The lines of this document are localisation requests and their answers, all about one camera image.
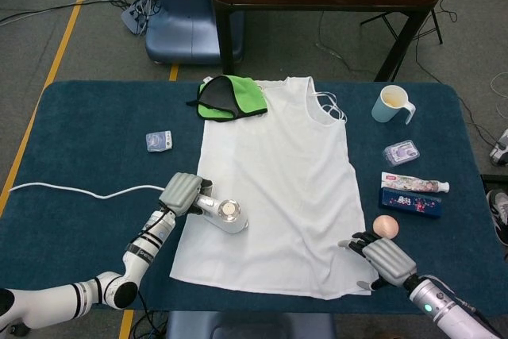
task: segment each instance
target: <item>blue tablecloth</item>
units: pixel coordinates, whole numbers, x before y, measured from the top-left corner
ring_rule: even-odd
[[[16,184],[44,181],[109,194],[139,184],[165,186],[176,171],[195,172],[203,122],[185,101],[197,83],[66,82],[44,93]],[[400,224],[396,242],[417,262],[419,274],[442,278],[486,314],[508,312],[508,267],[491,217],[462,113],[452,88],[403,83],[417,107],[386,124],[371,118],[381,83],[317,83],[337,95],[348,115],[349,157],[356,169],[367,226],[378,208],[382,150],[412,139],[421,157],[396,173],[451,185],[438,220],[390,212]],[[144,135],[170,129],[174,147],[147,152]],[[106,201],[33,187],[12,193],[0,219],[0,285],[34,289],[123,272],[125,245],[157,208],[157,191],[136,191]],[[413,313],[403,290],[323,301],[307,297],[227,291],[169,278],[183,227],[177,222],[141,287],[156,310],[277,310],[337,313]]]

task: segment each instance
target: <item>mug handle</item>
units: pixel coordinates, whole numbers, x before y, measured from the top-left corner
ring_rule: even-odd
[[[406,104],[404,104],[404,109],[407,109],[407,111],[410,112],[410,115],[407,116],[406,118],[406,125],[409,124],[411,122],[411,118],[414,116],[414,112],[416,111],[416,107],[414,107],[414,105],[411,103],[411,102],[406,102]]]

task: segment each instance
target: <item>floor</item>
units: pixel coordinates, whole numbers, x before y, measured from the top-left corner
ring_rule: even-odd
[[[0,19],[23,10],[74,1],[1,0]],[[496,104],[501,114],[508,116],[508,102],[490,89],[490,82],[499,72],[508,71],[506,0],[444,0],[443,7],[455,11],[458,20],[453,23],[446,13],[437,15],[444,44],[437,43],[435,34],[422,38],[418,47],[419,60],[442,82],[455,88],[471,109],[475,122],[497,138],[508,126],[496,110]],[[55,74],[53,60],[60,56],[57,50],[70,16],[71,8],[67,8],[0,26],[3,47],[0,50],[0,147],[3,152],[0,156],[0,184],[6,181],[48,73]],[[132,35],[119,16],[119,9],[109,4],[82,7],[61,55],[55,80],[168,79],[170,66],[150,61],[144,50],[143,37]],[[334,81],[370,81],[391,46],[392,37],[381,21],[360,28],[359,22],[369,16],[365,13],[325,13],[321,33],[323,40],[351,67],[367,69],[372,74],[349,71],[340,60],[317,49],[314,43],[317,41],[319,13],[305,12],[248,14],[247,49],[243,62],[237,66],[238,74],[256,79],[312,75],[315,79]],[[402,16],[391,15],[390,19],[396,28],[403,23]],[[398,80],[433,82],[416,65],[414,55],[413,44]],[[185,65],[179,68],[178,79],[199,80],[219,73],[218,66]],[[508,94],[508,76],[499,77],[495,86]],[[508,169],[496,168],[490,163],[491,147],[480,140],[471,125],[469,132],[480,171],[508,175]],[[78,321],[33,331],[30,337],[122,337],[119,336],[121,320],[122,312],[93,310]],[[502,332],[508,333],[508,317],[496,317],[493,322]],[[370,338],[375,332],[390,332],[404,338],[444,337],[422,316],[342,315],[337,316],[337,326],[340,338]]]

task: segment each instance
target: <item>white lid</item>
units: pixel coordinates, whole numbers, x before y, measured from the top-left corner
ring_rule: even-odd
[[[450,191],[450,183],[448,182],[437,182],[437,190],[439,192],[448,192]]]

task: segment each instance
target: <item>white tank top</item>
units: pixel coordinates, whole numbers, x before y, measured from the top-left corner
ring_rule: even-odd
[[[225,289],[334,299],[370,294],[371,265],[337,242],[365,230],[344,119],[324,111],[312,78],[258,81],[268,112],[206,121],[198,174],[232,198],[248,228],[230,234],[190,215],[171,277]]]

